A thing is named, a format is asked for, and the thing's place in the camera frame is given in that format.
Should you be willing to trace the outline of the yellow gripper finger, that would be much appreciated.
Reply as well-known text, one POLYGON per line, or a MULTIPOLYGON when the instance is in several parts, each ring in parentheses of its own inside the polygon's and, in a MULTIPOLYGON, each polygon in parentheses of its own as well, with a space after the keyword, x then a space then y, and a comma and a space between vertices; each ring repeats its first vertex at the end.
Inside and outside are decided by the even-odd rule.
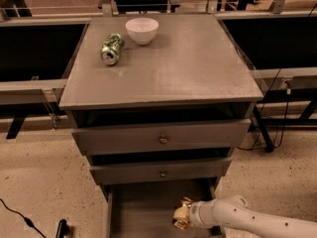
POLYGON ((188 220, 189 208, 187 206, 181 206, 174 211, 173 218, 176 220, 188 220))

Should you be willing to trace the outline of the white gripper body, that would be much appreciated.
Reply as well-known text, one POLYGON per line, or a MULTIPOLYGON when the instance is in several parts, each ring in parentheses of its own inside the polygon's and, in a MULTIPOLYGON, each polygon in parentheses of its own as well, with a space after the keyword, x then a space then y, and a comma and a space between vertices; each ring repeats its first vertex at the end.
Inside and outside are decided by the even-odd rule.
POLYGON ((213 217, 214 201, 197 201, 189 208, 190 226, 195 228, 211 228, 215 225, 213 217))

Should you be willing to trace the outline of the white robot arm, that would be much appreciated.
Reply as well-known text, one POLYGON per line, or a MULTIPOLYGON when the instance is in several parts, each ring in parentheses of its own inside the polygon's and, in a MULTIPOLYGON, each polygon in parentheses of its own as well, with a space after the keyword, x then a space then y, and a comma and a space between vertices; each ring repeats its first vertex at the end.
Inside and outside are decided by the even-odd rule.
POLYGON ((209 201, 192 201, 185 197, 173 213, 173 224, 182 230, 222 226, 262 238, 317 238, 316 222, 249 210, 247 201, 240 195, 209 201))

